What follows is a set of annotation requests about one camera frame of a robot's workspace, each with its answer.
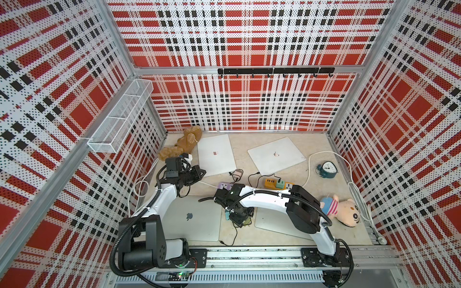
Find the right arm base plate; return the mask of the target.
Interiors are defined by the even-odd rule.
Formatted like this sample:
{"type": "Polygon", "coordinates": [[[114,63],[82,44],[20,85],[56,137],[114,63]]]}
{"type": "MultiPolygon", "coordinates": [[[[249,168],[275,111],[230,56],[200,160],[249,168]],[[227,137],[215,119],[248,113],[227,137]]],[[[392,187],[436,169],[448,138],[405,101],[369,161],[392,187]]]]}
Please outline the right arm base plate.
{"type": "Polygon", "coordinates": [[[302,248],[301,259],[304,267],[349,267],[354,265],[346,248],[337,248],[333,256],[322,254],[317,248],[302,248]]]}

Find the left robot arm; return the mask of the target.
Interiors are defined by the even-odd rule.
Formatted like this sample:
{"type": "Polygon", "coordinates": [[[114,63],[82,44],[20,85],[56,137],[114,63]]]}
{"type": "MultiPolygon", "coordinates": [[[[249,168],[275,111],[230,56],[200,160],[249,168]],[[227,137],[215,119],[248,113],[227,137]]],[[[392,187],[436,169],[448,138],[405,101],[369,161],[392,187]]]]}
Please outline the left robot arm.
{"type": "Polygon", "coordinates": [[[167,158],[156,175],[156,192],[139,212],[124,218],[118,239],[110,252],[109,266],[114,274],[130,277],[167,265],[186,266],[192,258],[187,240],[165,237],[162,220],[183,187],[202,180],[206,171],[192,165],[192,155],[167,158]]]}

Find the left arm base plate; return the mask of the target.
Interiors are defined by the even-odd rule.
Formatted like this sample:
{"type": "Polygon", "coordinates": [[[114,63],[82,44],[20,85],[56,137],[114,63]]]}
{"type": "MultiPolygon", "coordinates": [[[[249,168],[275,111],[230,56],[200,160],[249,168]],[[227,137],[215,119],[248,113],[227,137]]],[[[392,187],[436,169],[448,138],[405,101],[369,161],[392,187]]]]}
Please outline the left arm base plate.
{"type": "Polygon", "coordinates": [[[205,268],[208,250],[206,248],[192,248],[186,261],[179,265],[180,268],[205,268]]]}

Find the pink charger adapter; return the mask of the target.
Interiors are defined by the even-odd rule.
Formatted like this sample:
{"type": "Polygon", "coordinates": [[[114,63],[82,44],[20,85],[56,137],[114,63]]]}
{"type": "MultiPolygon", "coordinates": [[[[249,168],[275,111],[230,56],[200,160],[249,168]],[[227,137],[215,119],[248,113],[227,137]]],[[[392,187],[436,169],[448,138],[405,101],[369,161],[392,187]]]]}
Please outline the pink charger adapter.
{"type": "Polygon", "coordinates": [[[241,173],[238,171],[233,172],[231,176],[234,182],[237,182],[241,179],[241,173]]]}

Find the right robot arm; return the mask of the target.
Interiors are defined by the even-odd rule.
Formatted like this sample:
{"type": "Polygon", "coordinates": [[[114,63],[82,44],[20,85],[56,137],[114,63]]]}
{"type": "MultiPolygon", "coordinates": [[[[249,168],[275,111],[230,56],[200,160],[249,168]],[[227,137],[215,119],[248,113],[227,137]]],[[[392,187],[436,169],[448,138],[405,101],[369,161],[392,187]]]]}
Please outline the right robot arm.
{"type": "Polygon", "coordinates": [[[320,202],[301,186],[294,185],[286,190],[264,190],[234,184],[229,190],[218,189],[212,198],[229,212],[230,221],[239,228],[253,217],[256,208],[277,211],[287,215],[297,230],[311,235],[320,254],[337,254],[339,245],[328,229],[333,225],[332,221],[321,210],[320,202]]]}

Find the yellow charger adapter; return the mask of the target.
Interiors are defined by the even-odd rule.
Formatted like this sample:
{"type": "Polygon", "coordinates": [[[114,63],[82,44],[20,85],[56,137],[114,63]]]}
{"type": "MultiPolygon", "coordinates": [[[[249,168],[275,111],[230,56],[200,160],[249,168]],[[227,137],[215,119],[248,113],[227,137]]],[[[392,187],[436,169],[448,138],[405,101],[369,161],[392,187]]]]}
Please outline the yellow charger adapter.
{"type": "Polygon", "coordinates": [[[243,226],[249,226],[251,224],[252,224],[252,219],[251,218],[248,218],[243,222],[243,226]]]}

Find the green charger adapter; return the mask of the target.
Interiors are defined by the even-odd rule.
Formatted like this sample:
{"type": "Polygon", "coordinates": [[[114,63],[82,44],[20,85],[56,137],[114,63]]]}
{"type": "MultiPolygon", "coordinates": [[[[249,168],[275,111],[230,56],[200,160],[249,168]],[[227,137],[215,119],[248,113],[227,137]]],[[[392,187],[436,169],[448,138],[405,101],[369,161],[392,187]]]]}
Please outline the green charger adapter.
{"type": "Polygon", "coordinates": [[[282,181],[282,180],[278,180],[278,181],[276,182],[276,188],[277,188],[277,189],[280,189],[280,190],[285,189],[285,182],[282,181]]]}

